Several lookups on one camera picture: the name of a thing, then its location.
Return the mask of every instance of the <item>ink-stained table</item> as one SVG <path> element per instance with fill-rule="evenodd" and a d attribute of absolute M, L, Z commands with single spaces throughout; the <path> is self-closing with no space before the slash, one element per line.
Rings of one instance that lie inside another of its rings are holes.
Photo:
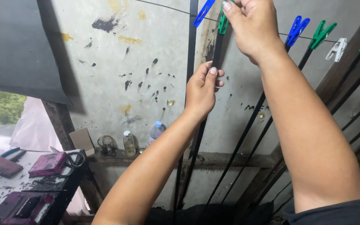
<path fill-rule="evenodd" d="M 23 166 L 23 170 L 8 179 L 0 176 L 0 204 L 13 191 L 45 191 L 54 193 L 54 200 L 48 209 L 41 215 L 39 224 L 58 224 L 61 220 L 67 206 L 73 198 L 80 181 L 87 172 L 88 160 L 84 150 L 73 150 L 69 152 L 80 152 L 83 154 L 84 163 L 75 169 L 67 178 L 58 178 L 56 176 L 40 176 L 29 178 L 28 171 L 41 155 L 51 154 L 53 152 L 33 152 L 27 151 L 16 163 Z M 71 155 L 73 161 L 82 160 L 81 156 Z M 66 167 L 62 175 L 68 174 L 71 169 Z"/>

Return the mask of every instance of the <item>small glass bottle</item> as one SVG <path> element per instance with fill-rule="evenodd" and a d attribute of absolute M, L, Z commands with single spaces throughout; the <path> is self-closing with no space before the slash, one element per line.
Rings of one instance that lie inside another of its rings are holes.
<path fill-rule="evenodd" d="M 136 154 L 136 147 L 134 146 L 134 138 L 130 131 L 126 130 L 123 133 L 123 145 L 126 152 L 126 156 L 132 157 Z"/>

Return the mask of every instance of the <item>concrete wall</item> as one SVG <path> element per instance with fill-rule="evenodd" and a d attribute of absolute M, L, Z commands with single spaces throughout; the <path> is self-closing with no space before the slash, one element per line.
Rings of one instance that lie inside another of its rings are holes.
<path fill-rule="evenodd" d="M 189 11 L 188 1 L 150 1 Z M 200 0 L 199 8 L 204 2 Z M 276 0 L 275 5 L 281 33 L 288 33 L 297 15 L 311 18 L 304 37 L 312 37 L 321 20 L 326 20 L 327 25 L 338 22 L 328 37 L 334 41 L 341 37 L 351 38 L 360 25 L 360 2 L 354 0 Z M 123 131 L 130 130 L 139 146 L 146 146 L 154 122 L 161 120 L 169 126 L 184 108 L 189 16 L 135 0 L 52 0 L 52 6 L 73 71 L 73 85 L 78 89 L 76 96 L 69 96 L 75 104 L 70 114 L 75 129 L 87 127 L 95 144 L 98 137 L 111 135 L 119 147 L 123 146 Z M 198 28 L 196 51 L 200 47 L 201 32 Z M 221 79 L 226 85 L 217 93 L 216 106 L 208 117 L 200 148 L 204 152 L 233 152 L 252 114 L 252 106 L 263 91 L 259 70 L 238 51 L 234 34 L 228 32 L 227 35 L 231 37 L 222 65 L 226 76 Z M 290 55 L 297 64 L 309 42 L 309 39 L 299 38 L 292 47 Z M 313 88 L 333 64 L 332 60 L 325 60 L 331 47 L 332 43 L 323 43 L 303 69 Z M 170 100 L 175 104 L 168 106 Z M 242 153 L 251 151 L 270 117 L 267 104 L 264 106 L 262 112 L 266 117 L 255 121 L 240 150 Z M 340 124 L 347 123 L 358 106 L 360 88 L 334 118 Z M 290 109 L 290 113 L 298 113 L 298 106 Z M 351 138 L 359 130 L 360 120 L 357 120 L 346 130 L 346 135 Z M 270 154 L 277 143 L 278 136 L 272 126 L 257 153 Z M 124 167 L 95 163 L 91 164 L 91 169 L 104 193 L 125 170 Z M 257 171 L 244 171 L 227 203 L 238 199 Z M 154 206 L 169 208 L 175 173 L 173 171 Z M 220 169 L 209 172 L 195 169 L 185 208 L 206 202 L 221 173 Z M 237 173 L 238 169 L 227 173 L 213 202 L 222 200 L 225 194 L 222 190 L 226 190 Z M 282 188 L 278 186 L 271 191 Z"/>

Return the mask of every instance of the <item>water bottle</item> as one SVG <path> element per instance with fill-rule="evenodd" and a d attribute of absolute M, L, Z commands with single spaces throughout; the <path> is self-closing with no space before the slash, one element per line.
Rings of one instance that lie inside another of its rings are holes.
<path fill-rule="evenodd" d="M 124 145 L 124 150 L 126 153 L 126 156 L 128 157 L 132 157 L 136 154 L 136 147 L 134 146 L 134 138 L 132 136 L 132 134 L 130 133 L 130 131 L 126 130 L 123 133 L 124 137 L 123 137 L 123 145 Z"/>
<path fill-rule="evenodd" d="M 150 132 L 150 145 L 160 136 L 163 134 L 165 129 L 162 127 L 161 121 L 156 121 L 155 126 L 151 129 Z"/>

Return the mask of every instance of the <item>blue bottle cap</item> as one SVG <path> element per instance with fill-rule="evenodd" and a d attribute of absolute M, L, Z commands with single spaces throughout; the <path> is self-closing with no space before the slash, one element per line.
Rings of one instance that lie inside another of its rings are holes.
<path fill-rule="evenodd" d="M 156 122 L 155 122 L 155 126 L 156 126 L 157 128 L 160 128 L 160 127 L 162 126 L 162 122 L 161 122 L 161 121 L 156 121 Z"/>

